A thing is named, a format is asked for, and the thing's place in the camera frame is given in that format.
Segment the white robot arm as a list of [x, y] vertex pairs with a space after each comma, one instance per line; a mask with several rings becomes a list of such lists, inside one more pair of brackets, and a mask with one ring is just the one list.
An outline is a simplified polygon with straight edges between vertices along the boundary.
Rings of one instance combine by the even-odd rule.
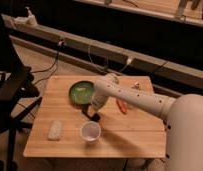
[[100, 110], [109, 97], [121, 99], [167, 124], [165, 171], [203, 171], [203, 96], [178, 98], [124, 87], [113, 73], [94, 82], [91, 106]]

